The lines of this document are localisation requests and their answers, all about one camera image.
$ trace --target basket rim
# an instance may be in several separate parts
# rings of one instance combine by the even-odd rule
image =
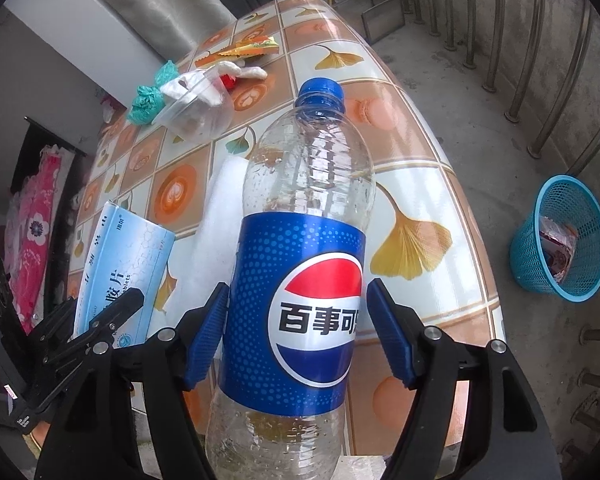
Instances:
[[[547,266],[546,261],[542,257],[542,247],[540,245],[540,205],[542,203],[542,199],[544,198],[546,191],[553,184],[555,184],[556,182],[564,181],[571,182],[572,184],[575,184],[581,190],[583,190],[585,192],[585,195],[588,197],[589,201],[595,206],[595,210],[600,216],[600,204],[598,203],[598,200],[596,200],[596,197],[593,196],[593,193],[589,190],[587,186],[585,186],[583,183],[581,183],[581,181],[579,181],[577,178],[573,178],[572,176],[564,174],[555,175],[552,176],[542,185],[542,187],[540,188],[540,192],[536,197],[536,205],[534,206],[534,237],[536,238],[536,250],[538,250],[540,263],[542,265],[542,271],[544,272],[545,277],[549,281],[549,285],[551,285],[552,289],[556,292],[556,294],[560,295],[565,300],[573,301],[574,303],[579,303],[581,301],[588,300],[598,291],[598,289],[600,288],[600,276],[596,284],[592,286],[586,294],[576,296],[575,294],[568,293],[558,284],[558,282],[555,281],[554,277],[551,275],[549,267]]]

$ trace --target concrete floor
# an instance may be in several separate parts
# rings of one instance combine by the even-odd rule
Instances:
[[[443,38],[413,23],[374,49],[429,122],[464,188],[493,267],[507,339],[538,397],[556,448],[575,438],[589,449],[595,438],[570,419],[598,391],[578,387],[577,378],[585,366],[600,374],[600,345],[578,342],[585,323],[600,328],[600,292],[580,304],[531,294],[515,283],[508,263],[509,241],[531,211],[538,190],[566,165],[551,142],[541,160],[527,154],[527,143],[539,131],[538,118],[525,107],[518,124],[504,118],[515,88],[502,78],[496,80],[495,94],[481,88],[488,59],[477,57],[478,68],[468,70],[462,65],[464,46],[445,50]]]

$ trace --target blue label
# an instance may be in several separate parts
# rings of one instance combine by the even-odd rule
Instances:
[[[365,235],[343,222],[265,212],[242,221],[219,385],[272,415],[344,401],[362,293]]]

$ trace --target plastic bottle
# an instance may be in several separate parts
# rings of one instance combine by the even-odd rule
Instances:
[[[328,480],[362,293],[373,163],[340,85],[314,78],[251,155],[206,434],[219,480]]]

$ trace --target teal crumpled plastic bag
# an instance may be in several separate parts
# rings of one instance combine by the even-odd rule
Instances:
[[[131,110],[126,118],[133,124],[149,124],[160,110],[164,108],[164,98],[160,93],[160,87],[169,81],[176,79],[180,73],[173,61],[167,61],[162,65],[154,76],[155,86],[139,86],[138,95],[131,103]]]

